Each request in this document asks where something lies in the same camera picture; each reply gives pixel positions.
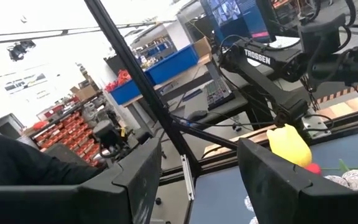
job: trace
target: robotic arm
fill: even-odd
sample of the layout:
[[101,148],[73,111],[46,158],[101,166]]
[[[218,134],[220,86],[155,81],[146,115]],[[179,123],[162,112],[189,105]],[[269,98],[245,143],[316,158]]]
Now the robotic arm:
[[[308,74],[311,91],[316,91],[323,82],[344,82],[350,86],[358,82],[358,47],[335,53],[350,40],[351,33],[345,23],[345,15],[341,14],[330,22],[314,21],[299,25],[302,50],[273,49],[241,38],[221,55],[220,66],[227,71],[238,73],[272,102],[277,115],[276,126],[282,127],[287,123],[298,130],[303,129],[301,118],[308,111],[307,101],[294,91],[280,89],[247,59],[256,60],[279,71],[282,78],[288,82],[295,82]],[[340,27],[345,27],[349,35],[342,45],[339,41]]]

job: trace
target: ceiling light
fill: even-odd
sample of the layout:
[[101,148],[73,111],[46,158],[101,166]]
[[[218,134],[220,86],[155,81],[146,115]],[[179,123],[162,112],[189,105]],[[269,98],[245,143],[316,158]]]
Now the ceiling light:
[[27,40],[27,41],[20,41],[21,46],[23,46],[23,48],[25,48],[26,52],[28,52],[29,50],[33,49],[36,44],[32,41],[32,40]]
[[9,56],[10,56],[11,60],[14,62],[16,62],[18,60],[23,60],[24,54],[21,53],[20,51],[18,51],[17,48],[15,49],[15,47],[8,47],[8,49],[7,49],[9,51]]
[[25,54],[27,51],[26,51],[26,48],[23,47],[21,44],[16,44],[13,49],[17,52],[20,52],[22,54]]

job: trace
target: computer screen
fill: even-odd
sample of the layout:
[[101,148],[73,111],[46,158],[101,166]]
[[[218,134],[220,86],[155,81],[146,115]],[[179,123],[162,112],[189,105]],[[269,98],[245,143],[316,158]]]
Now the computer screen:
[[258,223],[358,223],[358,190],[314,174],[242,138],[242,181]]
[[149,223],[161,157],[152,138],[80,185],[0,186],[0,223]]
[[[213,23],[218,42],[233,34],[262,43],[275,40],[275,36],[269,33],[266,18],[256,0],[201,0],[201,5]],[[235,38],[227,40],[224,45],[231,45],[235,41]]]

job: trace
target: red ball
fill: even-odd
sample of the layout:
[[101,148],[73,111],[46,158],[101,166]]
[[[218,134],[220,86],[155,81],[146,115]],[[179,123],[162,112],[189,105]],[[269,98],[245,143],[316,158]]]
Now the red ball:
[[305,167],[305,169],[314,173],[314,174],[321,175],[321,168],[317,164],[310,164],[307,167]]

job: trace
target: black metal rod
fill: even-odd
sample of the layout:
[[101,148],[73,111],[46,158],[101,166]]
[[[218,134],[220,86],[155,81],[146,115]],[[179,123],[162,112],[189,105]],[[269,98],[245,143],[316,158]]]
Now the black metal rod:
[[199,130],[196,128],[186,126],[184,124],[180,124],[178,122],[174,122],[173,126],[178,128],[179,131],[183,131],[184,133],[190,134],[192,136],[196,136],[200,139],[204,139],[205,141],[209,141],[209,142],[218,144],[220,146],[226,147],[233,151],[237,150],[237,144],[230,140],[224,139],[222,137],[207,133],[205,131],[202,131],[202,130]]
[[85,0],[85,3],[96,22],[99,24],[100,29],[103,31],[111,46],[116,51],[117,56],[121,58],[124,66],[127,68],[132,79],[135,81],[139,91],[149,104],[150,109],[160,121],[161,126],[171,139],[172,144],[176,147],[180,155],[185,154],[187,156],[193,177],[197,177],[201,171],[200,164],[198,163],[186,140],[180,134],[179,130],[172,127],[173,120],[170,117],[167,108],[164,107],[163,103],[158,98],[150,80],[137,63],[131,50],[127,46],[122,35],[119,33],[117,27],[114,25],[103,4],[100,0]]

